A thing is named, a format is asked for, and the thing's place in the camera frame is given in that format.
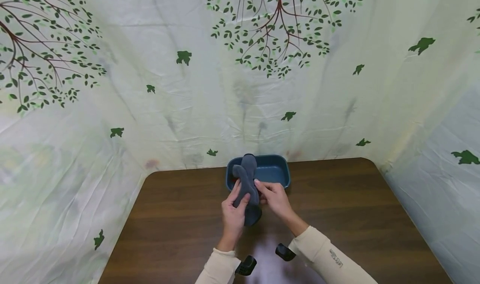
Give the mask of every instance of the green bird silhouette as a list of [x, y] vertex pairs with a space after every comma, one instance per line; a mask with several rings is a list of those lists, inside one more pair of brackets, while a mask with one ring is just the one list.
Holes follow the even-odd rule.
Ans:
[[217, 157], [217, 153], [218, 153], [218, 151], [212, 151], [212, 149], [210, 149], [210, 150], [207, 152], [207, 155], [211, 155], [211, 156]]
[[286, 119], [287, 121], [290, 121], [290, 119], [292, 119], [295, 114], [297, 114], [297, 112], [287, 112], [281, 120]]
[[181, 64], [182, 61], [188, 66], [188, 63], [190, 62], [190, 57], [192, 56], [192, 53], [189, 53], [186, 50], [182, 51], [177, 51], [178, 59], [177, 59], [177, 64]]
[[370, 141], [366, 141], [365, 138], [361, 139], [359, 143], [356, 144], [358, 147], [364, 147], [367, 143], [371, 143]]
[[417, 45], [414, 45], [410, 47], [408, 50], [411, 51], [416, 51], [419, 50], [419, 56], [421, 53], [423, 53], [424, 50], [426, 50], [430, 45], [432, 45], [435, 42], [435, 39], [433, 38], [421, 38], [420, 41], [417, 43]]
[[355, 71], [353, 72], [353, 75], [359, 75], [361, 69], [362, 69], [364, 66], [365, 66], [365, 65], [363, 65], [363, 64], [358, 65], [357, 68], [355, 68]]
[[98, 237], [95, 237], [93, 239], [95, 243], [95, 250], [98, 249], [98, 247], [102, 244], [103, 240], [105, 239], [105, 236], [103, 236], [103, 229], [98, 233]]
[[124, 129], [125, 129], [125, 128], [122, 128], [122, 127], [117, 127], [117, 128], [114, 128], [114, 129], [110, 129], [110, 131], [112, 132], [112, 133], [110, 134], [110, 138], [114, 138], [115, 135], [121, 137], [122, 134], [123, 134], [123, 130], [124, 130]]
[[155, 86], [147, 85], [147, 92], [153, 92], [155, 94]]
[[479, 158], [472, 154], [470, 151], [464, 150], [461, 153], [453, 151], [451, 154], [454, 155], [456, 158], [461, 158], [460, 161], [458, 161], [458, 164], [480, 164]]

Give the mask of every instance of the tray rim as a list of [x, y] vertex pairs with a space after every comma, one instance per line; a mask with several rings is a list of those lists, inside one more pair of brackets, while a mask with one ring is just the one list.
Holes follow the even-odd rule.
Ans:
[[[280, 157], [280, 158], [282, 158], [282, 160], [285, 162], [285, 165], [287, 165], [287, 176], [288, 176], [287, 185], [285, 185], [283, 188], [284, 188], [284, 189], [287, 189], [288, 187], [290, 187], [290, 183], [291, 183], [290, 168], [288, 167], [288, 162], [287, 162], [287, 160], [286, 160], [283, 156], [281, 156], [281, 155], [275, 155], [275, 154], [255, 156], [255, 158], [259, 158], [259, 157]], [[225, 170], [225, 186], [227, 187], [228, 191], [231, 191], [231, 189], [228, 187], [228, 167], [230, 166], [230, 164], [232, 163], [232, 161], [237, 160], [237, 159], [241, 159], [241, 158], [243, 158], [243, 156], [242, 156], [242, 157], [236, 157], [236, 158], [233, 158], [233, 159], [231, 159], [230, 161], [228, 161], [227, 168], [226, 168], [226, 170]]]

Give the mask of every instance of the fabric wall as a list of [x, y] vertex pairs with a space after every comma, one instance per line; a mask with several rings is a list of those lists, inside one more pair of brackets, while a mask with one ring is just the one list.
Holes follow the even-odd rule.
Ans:
[[455, 283], [480, 283], [480, 81], [406, 166], [386, 174]]
[[96, 283], [157, 170], [366, 157], [398, 191], [480, 79], [477, 0], [0, 2], [9, 283]]
[[0, 283], [96, 283], [147, 175], [84, 5], [0, 0]]

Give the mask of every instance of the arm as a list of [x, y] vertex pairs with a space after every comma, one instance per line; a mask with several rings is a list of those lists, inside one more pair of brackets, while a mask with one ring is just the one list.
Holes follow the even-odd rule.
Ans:
[[315, 270], [328, 284], [376, 284], [357, 263], [342, 253], [317, 229], [301, 219], [288, 202], [287, 194], [278, 183], [262, 183], [255, 180], [262, 193], [263, 203], [284, 221], [295, 238], [288, 248]]
[[223, 236], [217, 247], [213, 249], [202, 273], [195, 284], [232, 284], [235, 270], [241, 261], [235, 258], [235, 246], [243, 231], [245, 222], [245, 208], [250, 195], [246, 194], [235, 208], [233, 202], [240, 192], [240, 181], [235, 183], [232, 192], [222, 202], [223, 212]]

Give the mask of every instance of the person's right hand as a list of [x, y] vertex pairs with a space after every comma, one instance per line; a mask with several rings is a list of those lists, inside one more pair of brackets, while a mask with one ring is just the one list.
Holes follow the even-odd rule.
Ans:
[[280, 183], [253, 181], [258, 191], [261, 193], [260, 202], [267, 203], [272, 211], [281, 219], [285, 219], [294, 214], [290, 202], [288, 201], [285, 189]]
[[298, 237], [307, 230], [309, 225], [293, 211], [285, 189], [280, 183], [260, 182], [256, 179], [253, 182], [260, 192], [260, 202], [268, 204], [268, 207], [287, 225], [293, 236]]

